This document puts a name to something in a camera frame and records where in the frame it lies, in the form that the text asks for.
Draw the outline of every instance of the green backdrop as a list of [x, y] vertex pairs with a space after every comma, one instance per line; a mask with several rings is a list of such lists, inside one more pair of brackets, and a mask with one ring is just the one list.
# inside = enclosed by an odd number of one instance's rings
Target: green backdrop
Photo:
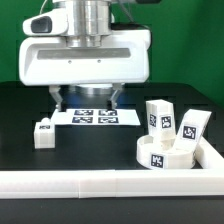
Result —
[[[22, 22], [37, 15], [42, 2], [1, 0], [0, 82], [18, 80]], [[163, 0], [130, 10], [153, 34], [151, 82], [190, 84], [224, 107], [224, 0]], [[113, 13], [126, 21], [119, 7]]]

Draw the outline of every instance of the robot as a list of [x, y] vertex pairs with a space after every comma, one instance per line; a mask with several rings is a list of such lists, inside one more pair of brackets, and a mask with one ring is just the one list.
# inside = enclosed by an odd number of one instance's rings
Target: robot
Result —
[[[136, 3], [160, 1], [141, 0]], [[31, 37], [20, 48], [20, 80], [28, 86], [49, 86], [58, 111], [66, 111], [60, 95], [61, 86], [84, 85], [88, 88], [96, 84], [102, 89], [102, 85], [109, 84], [112, 95], [107, 105], [108, 109], [115, 109], [124, 83], [142, 83], [149, 77], [149, 29], [133, 22], [125, 29], [111, 23], [111, 4], [119, 3], [128, 15], [123, 3], [134, 2], [52, 2], [52, 11], [42, 14], [43, 5], [40, 15], [23, 23], [24, 33]]]

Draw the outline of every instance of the white cube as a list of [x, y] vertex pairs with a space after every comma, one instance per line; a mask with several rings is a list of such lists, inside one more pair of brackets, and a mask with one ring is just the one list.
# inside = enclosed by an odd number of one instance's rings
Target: white cube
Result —
[[55, 125], [50, 120], [37, 122], [34, 130], [35, 149], [55, 148]]

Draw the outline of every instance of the black table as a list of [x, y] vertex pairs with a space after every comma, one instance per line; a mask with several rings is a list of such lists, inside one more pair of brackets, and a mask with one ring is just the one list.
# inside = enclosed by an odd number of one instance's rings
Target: black table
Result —
[[[105, 108], [105, 97], [63, 95], [69, 107]], [[51, 116], [47, 87], [0, 84], [0, 170], [144, 169], [136, 141], [147, 134], [145, 101], [174, 104], [177, 130], [188, 109], [212, 111], [205, 138], [224, 154], [224, 110], [184, 84], [126, 85], [118, 108], [136, 109], [141, 126], [57, 126], [56, 148], [33, 147], [35, 123]], [[0, 223], [224, 223], [224, 196], [0, 200]]]

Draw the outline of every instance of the paper sheet with markers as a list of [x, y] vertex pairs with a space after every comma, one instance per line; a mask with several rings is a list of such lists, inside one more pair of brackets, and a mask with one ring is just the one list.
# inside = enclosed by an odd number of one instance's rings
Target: paper sheet with markers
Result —
[[135, 110], [117, 109], [68, 109], [58, 112], [56, 109], [51, 121], [56, 125], [132, 125], [139, 126], [140, 121]]

